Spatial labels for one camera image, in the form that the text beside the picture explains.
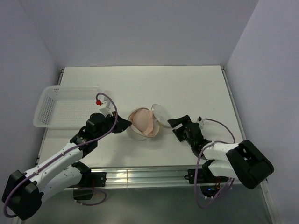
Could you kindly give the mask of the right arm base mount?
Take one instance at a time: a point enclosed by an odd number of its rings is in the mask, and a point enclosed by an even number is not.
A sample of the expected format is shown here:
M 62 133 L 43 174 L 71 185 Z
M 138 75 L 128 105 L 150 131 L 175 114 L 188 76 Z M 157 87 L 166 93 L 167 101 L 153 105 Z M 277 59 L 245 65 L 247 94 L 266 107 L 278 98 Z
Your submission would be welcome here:
M 196 183 L 199 189 L 194 190 L 195 197 L 213 198 L 228 182 L 227 187 L 231 187 L 233 179 L 224 176 L 214 176 L 208 169 L 198 169 Z

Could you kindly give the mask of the pink bra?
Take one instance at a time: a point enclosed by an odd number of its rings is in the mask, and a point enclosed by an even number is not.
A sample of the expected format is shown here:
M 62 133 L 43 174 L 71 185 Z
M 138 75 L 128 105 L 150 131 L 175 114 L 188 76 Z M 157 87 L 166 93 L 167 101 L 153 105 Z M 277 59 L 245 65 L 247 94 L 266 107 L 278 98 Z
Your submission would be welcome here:
M 131 112 L 128 121 L 132 122 L 130 129 L 133 134 L 142 139 L 149 140 L 157 136 L 160 126 L 152 110 L 137 108 Z

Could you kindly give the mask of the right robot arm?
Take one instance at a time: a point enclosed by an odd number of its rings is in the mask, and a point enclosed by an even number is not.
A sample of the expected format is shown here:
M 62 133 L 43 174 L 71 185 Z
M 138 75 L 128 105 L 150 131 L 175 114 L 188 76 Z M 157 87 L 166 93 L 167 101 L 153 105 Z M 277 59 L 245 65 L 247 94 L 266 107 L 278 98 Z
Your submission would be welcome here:
M 205 182 L 217 177 L 237 179 L 248 189 L 254 189 L 274 172 L 272 163 L 250 141 L 211 141 L 202 134 L 205 119 L 192 122 L 188 115 L 167 121 L 177 139 L 186 141 L 193 154 L 206 162 L 195 172 Z

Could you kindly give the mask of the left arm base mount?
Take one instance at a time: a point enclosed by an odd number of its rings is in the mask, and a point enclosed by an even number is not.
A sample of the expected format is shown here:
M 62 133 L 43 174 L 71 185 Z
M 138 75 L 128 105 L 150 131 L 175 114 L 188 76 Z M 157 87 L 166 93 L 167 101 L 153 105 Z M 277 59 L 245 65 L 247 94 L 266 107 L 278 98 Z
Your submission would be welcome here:
M 80 182 L 74 185 L 74 188 L 77 190 L 73 190 L 73 199 L 76 202 L 85 204 L 83 201 L 91 200 L 95 196 L 96 188 L 105 187 L 106 179 L 106 172 L 89 172 L 83 174 Z

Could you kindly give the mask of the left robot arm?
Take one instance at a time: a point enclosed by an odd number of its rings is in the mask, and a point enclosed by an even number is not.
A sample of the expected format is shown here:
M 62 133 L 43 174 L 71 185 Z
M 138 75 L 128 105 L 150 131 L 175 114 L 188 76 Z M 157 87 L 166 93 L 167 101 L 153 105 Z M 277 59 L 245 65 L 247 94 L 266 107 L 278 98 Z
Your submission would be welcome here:
M 2 201 L 8 218 L 32 217 L 42 203 L 65 188 L 92 185 L 91 169 L 81 159 L 91 153 L 98 141 L 110 133 L 119 134 L 132 123 L 116 113 L 94 113 L 79 132 L 58 153 L 25 171 L 14 171 L 8 178 Z

